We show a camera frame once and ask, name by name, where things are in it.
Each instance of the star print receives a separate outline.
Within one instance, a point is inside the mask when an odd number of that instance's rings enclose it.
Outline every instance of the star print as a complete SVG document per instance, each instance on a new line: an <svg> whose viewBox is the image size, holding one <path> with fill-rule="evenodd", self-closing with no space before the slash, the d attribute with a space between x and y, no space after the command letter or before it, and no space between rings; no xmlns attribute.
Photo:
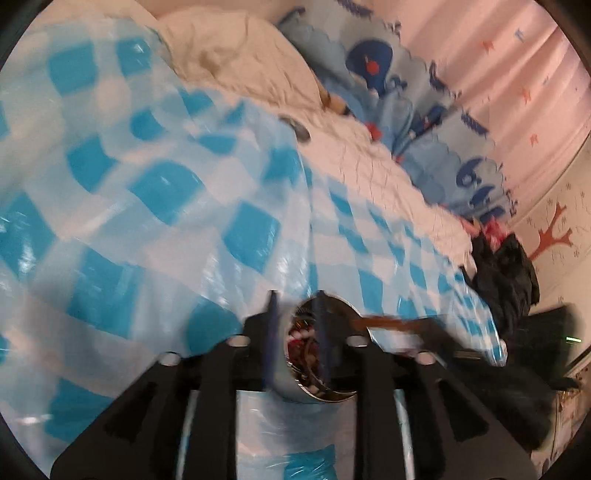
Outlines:
<svg viewBox="0 0 591 480"><path fill-rule="evenodd" d="M520 95L523 97L526 105L528 102L531 102L531 92L529 89L522 87Z"/></svg>
<svg viewBox="0 0 591 480"><path fill-rule="evenodd" d="M486 50L486 53L489 53L491 50L495 49L495 45L492 40L484 40L482 42L482 47Z"/></svg>

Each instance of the pink curtain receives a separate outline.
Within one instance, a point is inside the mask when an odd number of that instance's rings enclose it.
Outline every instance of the pink curtain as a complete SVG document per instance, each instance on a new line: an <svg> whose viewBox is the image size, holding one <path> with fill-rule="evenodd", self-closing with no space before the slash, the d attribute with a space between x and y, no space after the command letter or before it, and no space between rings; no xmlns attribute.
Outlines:
<svg viewBox="0 0 591 480"><path fill-rule="evenodd" d="M366 0L400 22L402 44L490 131L522 218L556 182L591 126L589 74L533 0Z"/></svg>

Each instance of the black cloth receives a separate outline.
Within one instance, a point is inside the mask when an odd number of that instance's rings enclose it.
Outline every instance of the black cloth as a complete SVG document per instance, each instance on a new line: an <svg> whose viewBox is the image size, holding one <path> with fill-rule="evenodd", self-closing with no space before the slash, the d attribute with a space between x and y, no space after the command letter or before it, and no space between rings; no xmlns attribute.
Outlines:
<svg viewBox="0 0 591 480"><path fill-rule="evenodd" d="M534 266L523 247L510 234L496 252L484 234L472 239L472 257L478 269L468 285L491 309L501 337L513 333L520 318L540 301L540 286Z"/></svg>

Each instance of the blue and white checkered cloth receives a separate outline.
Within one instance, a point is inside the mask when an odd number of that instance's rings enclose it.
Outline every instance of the blue and white checkered cloth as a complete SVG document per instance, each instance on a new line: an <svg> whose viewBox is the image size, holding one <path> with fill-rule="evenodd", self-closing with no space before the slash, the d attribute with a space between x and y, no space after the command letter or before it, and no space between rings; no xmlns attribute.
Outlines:
<svg viewBox="0 0 591 480"><path fill-rule="evenodd" d="M503 360L427 238L311 170L273 115L185 89L160 53L133 22L74 22L26 34L0 72L0 408L38 465L158 353L206 352L271 289L445 314Z"/></svg>

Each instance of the wall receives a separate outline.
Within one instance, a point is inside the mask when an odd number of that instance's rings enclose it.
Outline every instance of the wall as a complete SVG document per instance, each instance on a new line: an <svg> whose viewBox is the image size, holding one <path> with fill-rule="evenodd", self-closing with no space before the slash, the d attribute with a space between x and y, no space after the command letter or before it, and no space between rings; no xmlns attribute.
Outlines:
<svg viewBox="0 0 591 480"><path fill-rule="evenodd" d="M540 304L572 303L582 319L572 359L591 345L591 140L515 233L534 263Z"/></svg>

